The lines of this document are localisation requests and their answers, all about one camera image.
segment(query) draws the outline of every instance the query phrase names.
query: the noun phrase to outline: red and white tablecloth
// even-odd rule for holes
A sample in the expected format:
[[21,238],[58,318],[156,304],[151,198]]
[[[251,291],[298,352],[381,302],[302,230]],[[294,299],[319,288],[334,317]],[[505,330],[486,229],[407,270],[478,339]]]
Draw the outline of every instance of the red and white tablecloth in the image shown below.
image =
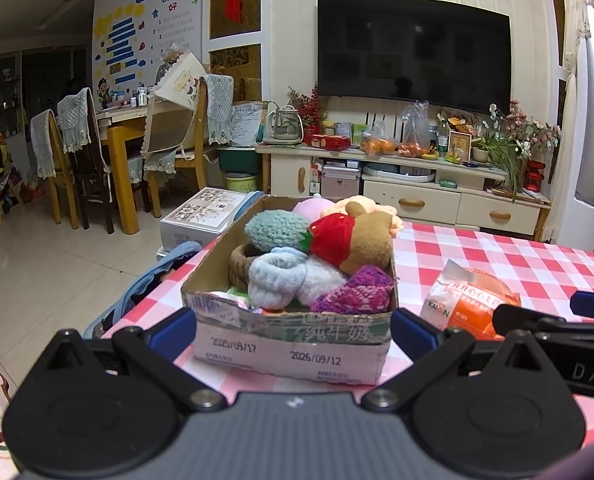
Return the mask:
[[[113,327],[138,325],[149,328],[182,306],[180,288],[212,244],[185,263]],[[447,227],[405,223],[394,241],[399,306],[419,314],[424,298],[449,259],[464,267],[485,270],[519,292],[522,305],[581,320],[568,306],[576,290],[594,291],[594,253],[587,253],[528,240],[455,230]],[[356,397],[369,386],[344,386],[276,377],[238,368],[210,364],[193,358],[190,346],[175,363],[209,386],[220,390],[230,402],[240,391],[320,392],[349,388]],[[392,343],[381,380],[410,365],[410,360]],[[586,416],[586,442],[594,441],[594,399],[577,396]]]

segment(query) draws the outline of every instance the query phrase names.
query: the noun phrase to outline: teal knitted plush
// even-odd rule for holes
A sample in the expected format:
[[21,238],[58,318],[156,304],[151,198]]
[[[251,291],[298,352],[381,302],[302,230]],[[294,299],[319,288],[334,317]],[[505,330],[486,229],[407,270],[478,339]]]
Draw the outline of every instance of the teal knitted plush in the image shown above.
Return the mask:
[[244,232],[250,242],[264,253],[269,253],[275,247],[299,250],[309,224],[307,218],[297,213],[272,209],[253,216],[244,227]]

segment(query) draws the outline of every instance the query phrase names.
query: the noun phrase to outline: brown fuzzy ring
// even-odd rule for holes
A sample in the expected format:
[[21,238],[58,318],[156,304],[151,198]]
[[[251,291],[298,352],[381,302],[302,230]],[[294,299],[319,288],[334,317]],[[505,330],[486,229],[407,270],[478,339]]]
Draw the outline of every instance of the brown fuzzy ring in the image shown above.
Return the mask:
[[235,248],[231,253],[231,259],[228,264],[228,276],[231,285],[242,292],[248,291],[248,270],[256,257],[261,256],[262,251],[253,244],[243,244]]

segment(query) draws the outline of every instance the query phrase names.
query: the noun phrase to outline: orange snack package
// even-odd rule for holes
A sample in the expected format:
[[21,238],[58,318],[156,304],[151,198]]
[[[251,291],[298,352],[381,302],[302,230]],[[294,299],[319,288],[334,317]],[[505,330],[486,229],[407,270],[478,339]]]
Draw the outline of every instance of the orange snack package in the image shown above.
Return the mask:
[[420,316],[439,330],[456,326],[477,339],[502,340],[492,325],[493,311],[502,303],[522,306],[519,294],[497,277],[448,260],[431,286]]

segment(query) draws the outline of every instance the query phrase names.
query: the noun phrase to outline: ceiling light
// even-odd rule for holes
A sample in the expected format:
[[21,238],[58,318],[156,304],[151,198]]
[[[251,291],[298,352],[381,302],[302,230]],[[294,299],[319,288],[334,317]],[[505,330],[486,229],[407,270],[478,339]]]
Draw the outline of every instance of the ceiling light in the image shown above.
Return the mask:
[[50,27],[60,16],[71,10],[78,1],[79,0],[63,0],[58,7],[49,12],[48,15],[39,22],[39,25],[37,25],[34,30],[45,30]]

